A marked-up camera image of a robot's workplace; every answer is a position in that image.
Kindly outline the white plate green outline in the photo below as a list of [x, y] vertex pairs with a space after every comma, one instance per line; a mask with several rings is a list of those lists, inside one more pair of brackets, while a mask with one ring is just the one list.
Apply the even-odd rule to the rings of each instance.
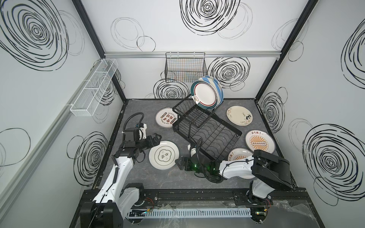
[[179, 149], [171, 141], [161, 141], [149, 151], [149, 162], [158, 170], [168, 170], [175, 165], [175, 160], [179, 158]]

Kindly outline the white plate red characters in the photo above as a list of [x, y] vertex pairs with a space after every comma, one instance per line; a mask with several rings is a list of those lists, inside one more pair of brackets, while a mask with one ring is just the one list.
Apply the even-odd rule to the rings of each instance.
[[178, 114], [171, 107], [161, 109], [156, 114], [156, 123], [162, 128], [172, 128], [178, 120]]

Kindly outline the black wire dish rack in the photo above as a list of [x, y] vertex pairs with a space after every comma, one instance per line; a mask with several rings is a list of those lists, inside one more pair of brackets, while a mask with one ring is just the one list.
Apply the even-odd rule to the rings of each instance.
[[173, 111], [178, 119], [173, 123], [173, 131], [190, 144], [202, 140], [200, 151], [213, 161], [226, 160], [242, 132], [222, 120], [214, 110], [205, 110], [190, 97], [181, 100]]

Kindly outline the orange sunburst plate front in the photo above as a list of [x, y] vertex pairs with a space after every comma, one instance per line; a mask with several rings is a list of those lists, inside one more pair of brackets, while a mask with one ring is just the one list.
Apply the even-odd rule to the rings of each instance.
[[248, 149], [245, 148], [235, 148], [228, 154], [228, 161], [235, 161], [235, 160], [241, 160], [246, 159], [253, 155], [253, 152], [251, 152]]

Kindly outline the cream plate with cat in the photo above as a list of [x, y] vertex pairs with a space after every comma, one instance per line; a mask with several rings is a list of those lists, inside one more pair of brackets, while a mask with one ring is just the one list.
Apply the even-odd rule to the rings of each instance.
[[253, 121], [253, 114], [243, 106], [232, 106], [228, 108], [226, 115], [228, 119], [238, 126], [247, 126]]

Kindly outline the blue striped plate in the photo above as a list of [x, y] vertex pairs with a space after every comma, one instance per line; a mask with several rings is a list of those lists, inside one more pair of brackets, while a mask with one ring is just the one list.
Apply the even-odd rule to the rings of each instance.
[[213, 78], [213, 77], [210, 77], [210, 76], [203, 77], [203, 80], [206, 81], [206, 82], [211, 83], [212, 85], [213, 84], [215, 85], [215, 89], [217, 90], [218, 97], [219, 97], [219, 102], [217, 104], [217, 107], [220, 106], [223, 102], [223, 99], [224, 99], [224, 93], [223, 93], [223, 89], [222, 89], [219, 81], [217, 79]]
[[216, 102], [215, 102], [215, 104], [212, 106], [212, 107], [210, 107], [209, 109], [215, 109], [215, 108], [217, 108], [217, 104], [218, 104], [218, 102], [219, 102], [219, 97], [218, 97], [218, 93], [217, 93], [217, 90], [215, 89], [215, 85], [213, 84], [211, 84], [211, 83], [209, 83], [209, 82], [207, 82], [208, 84], [210, 84], [212, 87], [213, 87], [213, 89], [215, 90], [215, 93], [216, 93], [216, 95], [217, 95], [217, 98], [216, 98]]

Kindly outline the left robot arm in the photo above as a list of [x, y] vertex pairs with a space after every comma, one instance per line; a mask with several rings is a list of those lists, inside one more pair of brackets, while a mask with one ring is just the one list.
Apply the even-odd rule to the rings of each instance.
[[82, 228], [121, 228], [132, 207], [144, 201], [143, 185], [125, 185], [125, 181], [138, 162], [139, 155], [158, 146], [162, 137], [159, 134], [146, 134], [146, 124], [142, 122], [144, 113], [135, 113], [128, 120], [136, 116], [140, 116], [140, 120], [135, 127], [123, 126], [123, 140], [111, 156], [113, 169], [106, 182], [94, 199], [84, 203], [80, 210]]

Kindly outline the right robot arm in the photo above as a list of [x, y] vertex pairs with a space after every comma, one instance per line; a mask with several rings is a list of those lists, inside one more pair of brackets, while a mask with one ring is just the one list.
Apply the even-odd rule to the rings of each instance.
[[195, 154], [175, 160], [180, 170], [200, 173], [212, 183], [221, 183], [232, 177], [254, 176], [246, 193], [250, 202], [256, 199], [267, 199], [275, 191], [292, 191], [295, 187], [291, 181], [290, 163], [288, 160], [263, 150], [255, 150], [252, 156], [234, 161], [203, 162], [200, 148], [202, 139], [195, 144]]

